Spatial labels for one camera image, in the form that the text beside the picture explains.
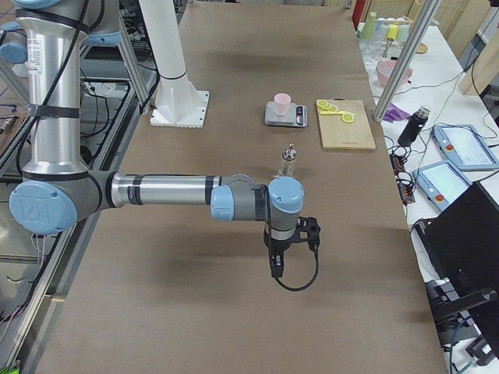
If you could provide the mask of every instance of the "white metal pillar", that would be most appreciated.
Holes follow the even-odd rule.
[[[172,0],[140,0],[161,81],[150,123],[203,127],[209,93],[189,81]]]

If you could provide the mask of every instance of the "plastic bottle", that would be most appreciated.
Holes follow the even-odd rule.
[[[293,176],[297,153],[293,144],[289,144],[289,147],[282,151],[282,164],[279,168],[278,175],[285,177]]]
[[[387,38],[387,32],[388,32],[388,26],[384,28],[385,26],[384,21],[385,18],[378,18],[376,24],[374,25],[374,31],[373,31],[373,41],[384,41]]]
[[[402,134],[398,137],[398,144],[401,146],[410,146],[414,140],[416,140],[419,132],[424,127],[428,121],[428,115],[430,114],[430,107],[422,105],[416,113],[411,115],[407,125],[405,125]]]
[[[364,28],[360,32],[360,38],[365,41],[370,40],[373,37],[374,25],[376,22],[377,14],[376,12],[370,12],[366,18],[366,23],[364,24]]]

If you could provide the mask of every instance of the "brown table surface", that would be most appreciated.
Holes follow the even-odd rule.
[[[128,173],[245,173],[268,182],[289,143],[322,226],[320,275],[300,293],[271,278],[262,223],[206,206],[103,212],[39,373],[444,373],[381,128],[376,151],[320,147],[316,98],[373,110],[351,14],[328,7],[194,3],[181,24],[189,78],[209,89],[203,129],[139,124]],[[277,92],[308,129],[263,124]],[[306,246],[284,280],[313,273]]]

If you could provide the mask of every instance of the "metal pole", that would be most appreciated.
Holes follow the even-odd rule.
[[[30,102],[30,93],[3,58],[0,58],[0,78],[7,83],[7,86],[17,96],[21,104],[27,107]]]
[[[119,31],[121,32],[121,38],[119,40],[118,49],[122,55],[123,63],[125,64],[126,71],[132,81],[133,89],[136,92],[136,95],[139,99],[140,105],[143,105],[145,114],[149,111],[149,103],[147,103],[147,97],[149,93],[147,92],[146,83],[143,80],[142,73],[139,70],[139,62],[137,61],[137,57],[135,56],[135,52],[133,51],[132,43],[130,43],[130,39],[128,37],[128,33],[126,32],[126,26],[123,22],[123,18],[121,15],[119,17]]]
[[[139,0],[161,76],[152,125],[203,127],[209,93],[189,81],[172,0]]]
[[[17,17],[28,35],[30,103],[41,105],[62,61],[75,29],[33,17]],[[80,32],[78,43],[87,35]],[[80,109],[80,50],[75,48],[48,102],[49,106]],[[80,156],[80,119],[41,115],[31,130],[31,161],[23,167],[32,175],[71,175],[87,172]]]
[[[115,206],[131,203],[206,205],[207,193],[220,177],[115,174],[111,198]]]
[[[398,58],[397,65],[393,69],[393,73],[388,80],[387,86],[384,88],[381,94],[380,100],[377,103],[376,109],[374,109],[373,119],[376,122],[380,122],[386,112],[388,105],[391,103],[391,99],[395,95],[395,91],[398,88],[405,70],[409,67],[412,61],[412,57],[416,53],[419,43],[423,39],[431,20],[435,17],[438,8],[442,0],[426,0],[424,2],[421,13],[414,23],[414,27],[411,30],[407,44],[405,45],[400,57]]]

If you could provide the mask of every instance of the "yellow container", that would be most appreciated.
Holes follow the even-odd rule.
[[[397,34],[398,34],[398,25],[389,25],[387,39],[391,38],[393,40],[396,40]]]

